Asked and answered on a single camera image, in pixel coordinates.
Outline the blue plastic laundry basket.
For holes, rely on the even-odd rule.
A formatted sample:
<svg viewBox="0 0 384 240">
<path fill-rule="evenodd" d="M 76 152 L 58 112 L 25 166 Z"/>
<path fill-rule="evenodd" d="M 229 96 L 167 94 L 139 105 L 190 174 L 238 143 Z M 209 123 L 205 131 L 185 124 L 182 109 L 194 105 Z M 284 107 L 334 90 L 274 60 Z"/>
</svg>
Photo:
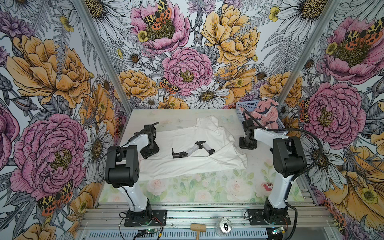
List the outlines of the blue plastic laundry basket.
<svg viewBox="0 0 384 240">
<path fill-rule="evenodd" d="M 236 103 L 236 113 L 238 115 L 238 118 L 240 122 L 243 122 L 245 120 L 252 120 L 254 119 L 250 113 L 250 111 L 253 111 L 255 107 L 257 106 L 258 102 L 260 100 L 253 100 L 253 101 L 246 101 L 246 102 L 237 102 Z M 258 120 L 254 119 L 254 124 L 256 126 L 262 126 Z M 280 118 L 278 119 L 278 129 L 284 129 L 285 126 L 283 125 L 282 121 Z"/>
</svg>

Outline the white printed t-shirt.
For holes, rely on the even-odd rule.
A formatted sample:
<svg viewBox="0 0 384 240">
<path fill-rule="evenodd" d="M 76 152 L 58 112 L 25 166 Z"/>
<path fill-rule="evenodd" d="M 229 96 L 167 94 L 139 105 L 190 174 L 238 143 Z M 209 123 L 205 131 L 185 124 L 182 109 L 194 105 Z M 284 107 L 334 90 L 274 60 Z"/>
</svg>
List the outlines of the white printed t-shirt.
<svg viewBox="0 0 384 240">
<path fill-rule="evenodd" d="M 235 138 L 214 116 L 198 118 L 193 127 L 159 132 L 156 143 L 160 151 L 140 162 L 140 181 L 244 170 L 248 164 Z"/>
</svg>

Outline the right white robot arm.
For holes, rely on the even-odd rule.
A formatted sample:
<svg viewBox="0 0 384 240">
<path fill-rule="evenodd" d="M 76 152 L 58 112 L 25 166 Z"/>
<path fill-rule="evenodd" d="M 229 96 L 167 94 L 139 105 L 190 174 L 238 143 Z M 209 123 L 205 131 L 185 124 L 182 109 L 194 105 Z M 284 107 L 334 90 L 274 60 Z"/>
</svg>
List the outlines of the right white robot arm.
<svg viewBox="0 0 384 240">
<path fill-rule="evenodd" d="M 294 177 L 307 167 L 300 139 L 287 136 L 287 129 L 256 126 L 252 120 L 243 121 L 242 126 L 245 136 L 240 137 L 240 148 L 254 150 L 258 142 L 263 142 L 273 154 L 273 167 L 277 175 L 262 211 L 263 220 L 269 224 L 277 223 L 280 219 L 289 222 L 287 201 Z"/>
</svg>

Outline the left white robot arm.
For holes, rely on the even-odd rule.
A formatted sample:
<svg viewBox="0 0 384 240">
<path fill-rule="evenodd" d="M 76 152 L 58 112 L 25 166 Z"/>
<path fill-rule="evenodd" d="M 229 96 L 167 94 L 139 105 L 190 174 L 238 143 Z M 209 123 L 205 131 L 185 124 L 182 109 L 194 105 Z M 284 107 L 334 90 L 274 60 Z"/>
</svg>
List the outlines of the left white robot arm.
<svg viewBox="0 0 384 240">
<path fill-rule="evenodd" d="M 127 216 L 135 222 L 148 222 L 153 217 L 150 201 L 137 181 L 140 176 L 139 157 L 147 159 L 160 151 L 155 142 L 157 124 L 158 122 L 144 125 L 144 128 L 134 133 L 126 144 L 111 146 L 107 152 L 105 181 L 128 198 L 132 206 Z"/>
</svg>

